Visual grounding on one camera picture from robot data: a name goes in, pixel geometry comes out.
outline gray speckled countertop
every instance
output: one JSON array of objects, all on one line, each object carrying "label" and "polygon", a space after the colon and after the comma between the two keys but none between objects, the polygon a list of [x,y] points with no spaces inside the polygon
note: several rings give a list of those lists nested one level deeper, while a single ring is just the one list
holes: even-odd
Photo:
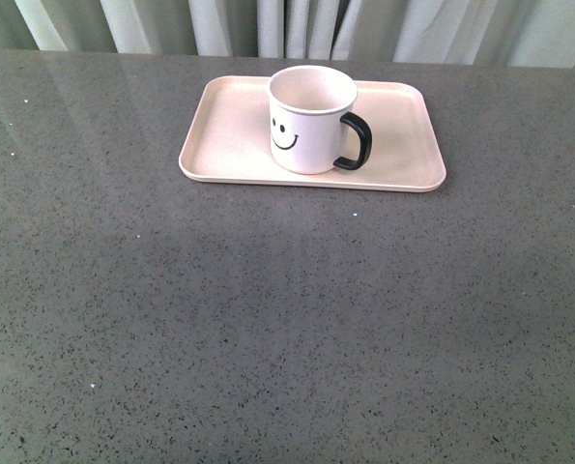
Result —
[{"label": "gray speckled countertop", "polygon": [[422,92],[429,193],[188,179],[295,63],[0,50],[0,463],[575,462],[575,71],[332,63]]}]

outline smiley face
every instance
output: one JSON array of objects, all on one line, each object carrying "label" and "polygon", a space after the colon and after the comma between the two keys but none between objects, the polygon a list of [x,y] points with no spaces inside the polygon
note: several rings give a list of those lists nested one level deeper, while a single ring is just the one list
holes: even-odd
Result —
[{"label": "smiley face", "polygon": [[[272,118],[272,126],[273,128],[276,127],[276,120],[275,118]],[[282,124],[278,126],[278,129],[280,130],[281,133],[285,133],[285,126],[283,126]],[[274,134],[272,133],[272,142],[274,145],[276,145],[277,148],[279,148],[280,150],[291,150],[292,148],[294,148],[294,146],[296,145],[296,142],[298,141],[298,135],[294,134],[294,141],[291,143],[291,145],[285,145],[285,146],[281,146],[278,145],[276,143],[276,140],[274,140]]]}]

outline curtain fold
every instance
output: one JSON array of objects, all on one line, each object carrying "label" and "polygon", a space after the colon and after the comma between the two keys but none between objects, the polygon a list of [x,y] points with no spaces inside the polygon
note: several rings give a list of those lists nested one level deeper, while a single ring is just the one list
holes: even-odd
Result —
[{"label": "curtain fold", "polygon": [[575,68],[575,0],[0,0],[0,48]]}]

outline black handle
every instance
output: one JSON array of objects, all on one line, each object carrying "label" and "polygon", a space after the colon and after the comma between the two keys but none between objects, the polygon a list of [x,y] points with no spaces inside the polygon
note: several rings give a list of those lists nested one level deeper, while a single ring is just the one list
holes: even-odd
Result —
[{"label": "black handle", "polygon": [[356,160],[341,157],[334,162],[334,165],[336,167],[340,167],[341,169],[355,171],[366,163],[369,155],[371,154],[371,147],[373,146],[373,134],[371,133],[371,128],[369,128],[368,124],[366,124],[366,121],[351,111],[348,111],[343,116],[341,116],[340,121],[341,123],[348,125],[358,134],[360,139],[360,153],[358,155],[358,159]]}]

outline tray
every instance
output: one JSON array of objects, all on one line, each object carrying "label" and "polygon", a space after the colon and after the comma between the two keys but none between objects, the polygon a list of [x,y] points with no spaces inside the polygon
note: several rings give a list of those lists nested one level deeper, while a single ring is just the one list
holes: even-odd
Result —
[{"label": "tray", "polygon": [[[395,82],[357,81],[353,111],[373,132],[368,163],[357,171],[323,174],[287,171],[270,151],[268,77],[224,76],[206,86],[180,153],[190,179],[335,189],[424,192],[446,178],[446,167],[422,94]],[[347,154],[358,153],[348,130]]]}]

